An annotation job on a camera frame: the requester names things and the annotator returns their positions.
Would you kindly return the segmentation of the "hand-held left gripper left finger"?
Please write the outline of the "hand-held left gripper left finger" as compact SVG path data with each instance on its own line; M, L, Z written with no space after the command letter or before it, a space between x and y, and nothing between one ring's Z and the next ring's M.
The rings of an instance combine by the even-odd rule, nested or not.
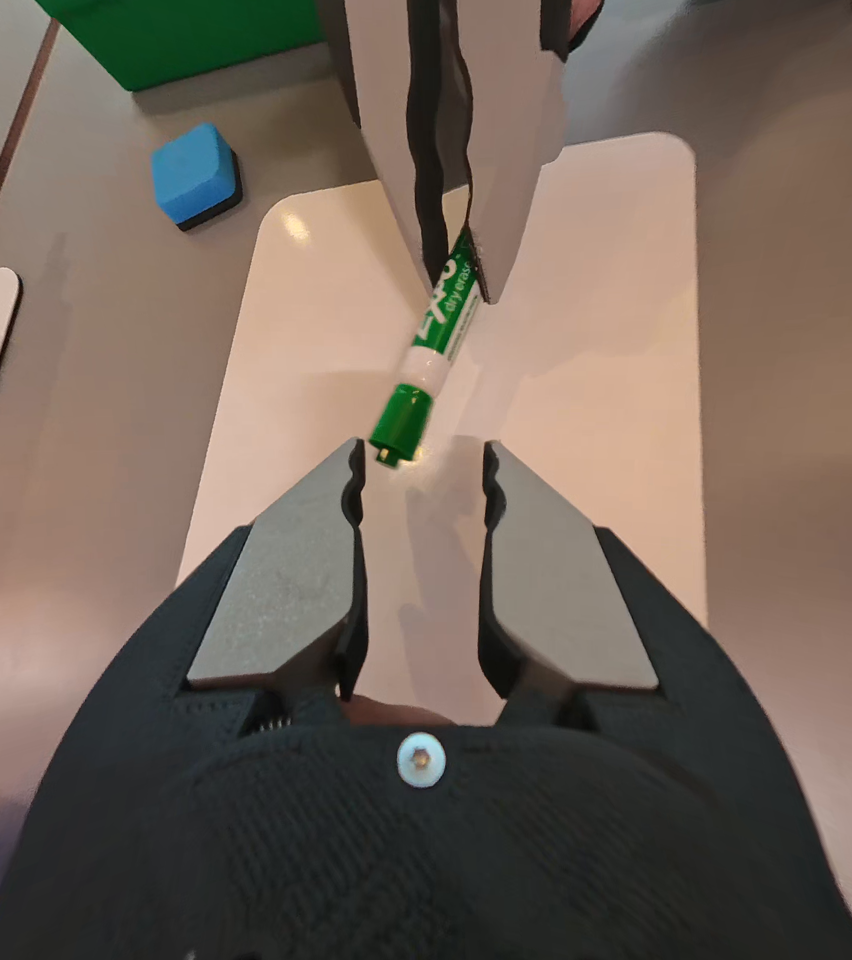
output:
M186 675L190 689L352 698L368 652L365 474L364 442L351 438L245 529Z

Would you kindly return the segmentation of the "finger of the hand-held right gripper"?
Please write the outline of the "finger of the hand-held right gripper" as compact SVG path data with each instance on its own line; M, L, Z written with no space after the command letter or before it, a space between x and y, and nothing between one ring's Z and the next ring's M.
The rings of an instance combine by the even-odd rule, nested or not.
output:
M480 287L496 304L515 265L542 167L565 143L566 62L540 45L540 1L458 1L466 87L466 225Z
M437 143L442 93L436 1L346 1L359 126L399 232L424 287L451 248Z

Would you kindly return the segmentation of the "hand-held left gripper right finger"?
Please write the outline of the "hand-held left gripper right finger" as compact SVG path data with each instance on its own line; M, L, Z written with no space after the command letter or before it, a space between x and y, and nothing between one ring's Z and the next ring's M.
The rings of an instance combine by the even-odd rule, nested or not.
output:
M594 523L496 440L481 486L479 662L497 695L657 690Z

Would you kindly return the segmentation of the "white whiteboard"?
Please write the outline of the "white whiteboard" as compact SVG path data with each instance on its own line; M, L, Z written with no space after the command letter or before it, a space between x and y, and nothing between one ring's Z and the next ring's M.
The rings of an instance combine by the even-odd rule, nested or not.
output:
M176 581L352 437L428 296L377 181L260 225ZM413 463L368 453L357 692L487 725L477 653L482 446L500 441L707 618L696 159L661 132L548 164L501 301L480 307Z

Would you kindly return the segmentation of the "green plastic bin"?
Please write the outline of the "green plastic bin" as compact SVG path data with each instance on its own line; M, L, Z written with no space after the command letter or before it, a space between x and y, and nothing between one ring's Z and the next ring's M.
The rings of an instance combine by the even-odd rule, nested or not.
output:
M312 1L40 1L137 92L324 41Z

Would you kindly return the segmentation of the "blue whiteboard eraser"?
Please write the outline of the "blue whiteboard eraser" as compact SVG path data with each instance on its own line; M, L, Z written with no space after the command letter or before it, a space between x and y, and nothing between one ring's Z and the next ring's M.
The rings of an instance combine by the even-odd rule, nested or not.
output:
M183 233L243 200L238 157L211 123L199 124L155 150L150 168L158 209Z

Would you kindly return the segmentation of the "green marker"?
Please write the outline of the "green marker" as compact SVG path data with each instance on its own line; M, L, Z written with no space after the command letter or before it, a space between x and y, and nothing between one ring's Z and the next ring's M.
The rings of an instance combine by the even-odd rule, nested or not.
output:
M379 464L395 469L414 460L432 408L482 303L469 229L463 228L436 283L391 396L370 436Z

